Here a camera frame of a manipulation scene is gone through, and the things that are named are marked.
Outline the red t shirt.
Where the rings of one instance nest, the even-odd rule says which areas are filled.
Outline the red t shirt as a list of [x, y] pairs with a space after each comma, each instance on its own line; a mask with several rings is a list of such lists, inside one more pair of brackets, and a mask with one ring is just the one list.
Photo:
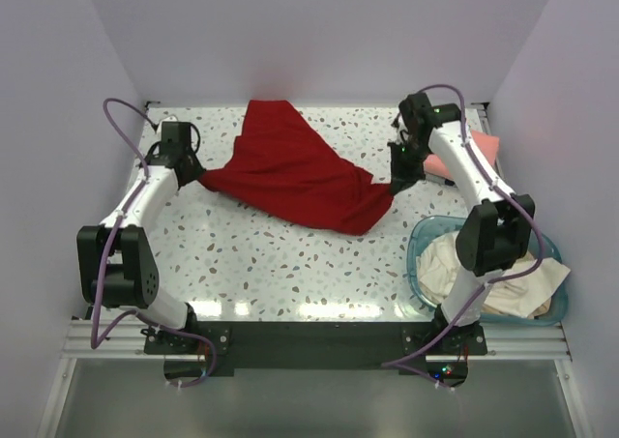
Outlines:
[[198, 179], [279, 219], [360, 236], [388, 212], [387, 184], [340, 157], [288, 101], [249, 102], [230, 161]]

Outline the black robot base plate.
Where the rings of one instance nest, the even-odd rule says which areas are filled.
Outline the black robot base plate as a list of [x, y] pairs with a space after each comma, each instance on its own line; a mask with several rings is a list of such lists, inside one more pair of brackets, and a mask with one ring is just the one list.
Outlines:
[[397, 362], [403, 374], [424, 372], [443, 385], [458, 386], [468, 362], [487, 352], [479, 324], [455, 327], [425, 353], [438, 334], [433, 322], [225, 322], [189, 323], [178, 336], [142, 330], [144, 352], [163, 356], [168, 380], [201, 375], [230, 377], [240, 369], [378, 370]]

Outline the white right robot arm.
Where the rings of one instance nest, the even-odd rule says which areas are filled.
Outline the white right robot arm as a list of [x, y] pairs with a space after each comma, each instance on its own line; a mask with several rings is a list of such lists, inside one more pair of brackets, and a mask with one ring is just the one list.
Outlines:
[[424, 163], [435, 155], [467, 209], [456, 238], [457, 278], [430, 331], [433, 347], [451, 354], [465, 341], [462, 327], [479, 320], [490, 286], [508, 278], [508, 270], [526, 254], [530, 236], [539, 231], [535, 203], [528, 194], [516, 194], [487, 161], [467, 127], [462, 103], [434, 106], [426, 91], [418, 91], [398, 104], [393, 125], [391, 194], [424, 180]]

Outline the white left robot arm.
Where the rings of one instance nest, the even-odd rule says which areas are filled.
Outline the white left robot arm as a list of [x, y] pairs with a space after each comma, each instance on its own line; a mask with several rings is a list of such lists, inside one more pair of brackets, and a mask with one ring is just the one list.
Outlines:
[[133, 310], [169, 327], [167, 343], [190, 353], [199, 344], [200, 330], [188, 321], [189, 306], [161, 288], [148, 235], [166, 203], [205, 172], [197, 158], [201, 138], [194, 124], [171, 117], [161, 121], [159, 135], [116, 209], [78, 231], [81, 291], [94, 311]]

